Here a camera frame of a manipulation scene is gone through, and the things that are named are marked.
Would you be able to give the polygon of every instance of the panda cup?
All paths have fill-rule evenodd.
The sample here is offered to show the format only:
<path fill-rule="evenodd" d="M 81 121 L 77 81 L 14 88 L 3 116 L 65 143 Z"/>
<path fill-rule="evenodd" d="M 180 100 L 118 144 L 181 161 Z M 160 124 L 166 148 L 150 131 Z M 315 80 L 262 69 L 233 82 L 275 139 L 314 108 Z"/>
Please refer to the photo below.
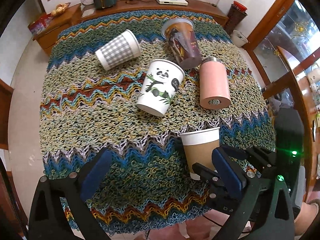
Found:
<path fill-rule="evenodd" d="M 143 81 L 137 107 L 149 114 L 163 117 L 184 77 L 183 69 L 177 64 L 166 59 L 152 60 Z"/>

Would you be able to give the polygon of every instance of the pink cup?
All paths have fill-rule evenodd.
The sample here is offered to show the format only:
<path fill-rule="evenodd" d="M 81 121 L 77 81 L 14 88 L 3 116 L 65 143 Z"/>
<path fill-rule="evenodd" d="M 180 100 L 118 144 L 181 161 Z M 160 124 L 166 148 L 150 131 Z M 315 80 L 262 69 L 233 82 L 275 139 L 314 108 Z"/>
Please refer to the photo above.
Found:
<path fill-rule="evenodd" d="M 231 104 L 226 67 L 215 57 L 202 62 L 200 75 L 200 105 L 206 109 L 223 109 Z"/>

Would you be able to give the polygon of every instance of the red lid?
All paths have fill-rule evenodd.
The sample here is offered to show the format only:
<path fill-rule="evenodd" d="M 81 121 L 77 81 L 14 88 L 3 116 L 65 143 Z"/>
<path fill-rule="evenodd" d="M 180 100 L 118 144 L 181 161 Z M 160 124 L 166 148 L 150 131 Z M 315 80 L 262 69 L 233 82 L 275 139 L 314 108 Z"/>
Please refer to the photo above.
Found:
<path fill-rule="evenodd" d="M 245 12 L 247 10 L 247 7 L 242 5 L 241 3 L 237 1 L 233 1 L 233 4 L 239 8 L 240 11 Z"/>

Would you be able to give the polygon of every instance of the wooden dresser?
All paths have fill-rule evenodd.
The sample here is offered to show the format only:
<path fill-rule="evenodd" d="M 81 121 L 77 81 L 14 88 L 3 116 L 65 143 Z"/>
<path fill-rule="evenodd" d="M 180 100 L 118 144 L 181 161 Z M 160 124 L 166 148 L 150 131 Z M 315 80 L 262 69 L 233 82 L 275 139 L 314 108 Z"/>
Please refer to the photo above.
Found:
<path fill-rule="evenodd" d="M 50 55 L 52 47 L 55 45 L 60 32 L 68 27 L 77 24 L 78 19 L 81 17 L 80 4 L 76 4 L 68 8 L 65 13 L 53 18 L 50 25 L 42 31 L 39 35 L 33 37 L 33 40 L 38 41 L 41 48 Z"/>

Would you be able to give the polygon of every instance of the knitted blanket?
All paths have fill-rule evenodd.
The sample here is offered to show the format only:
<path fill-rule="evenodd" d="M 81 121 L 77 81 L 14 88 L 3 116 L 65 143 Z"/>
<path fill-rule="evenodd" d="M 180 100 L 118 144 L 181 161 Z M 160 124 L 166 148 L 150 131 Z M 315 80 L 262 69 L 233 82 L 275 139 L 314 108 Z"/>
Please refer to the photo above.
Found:
<path fill-rule="evenodd" d="M 203 58 L 217 57 L 226 66 L 228 108 L 200 106 L 198 68 L 185 71 L 165 117 L 135 106 L 149 62 L 176 62 L 160 34 L 175 17 L 193 21 Z M 94 52 L 126 29 L 136 35 L 142 56 L 105 71 Z M 207 184 L 190 178 L 180 133 L 220 126 L 220 143 L 275 147 L 265 101 L 238 48 L 211 16 L 187 11 L 118 13 L 64 30 L 52 49 L 40 118 L 44 173 L 50 179 L 79 171 L 102 147 L 113 152 L 110 171 L 87 201 L 110 234 L 163 228 L 208 210 Z M 238 163 L 255 171 L 246 161 Z M 62 203 L 77 228 L 68 203 Z"/>

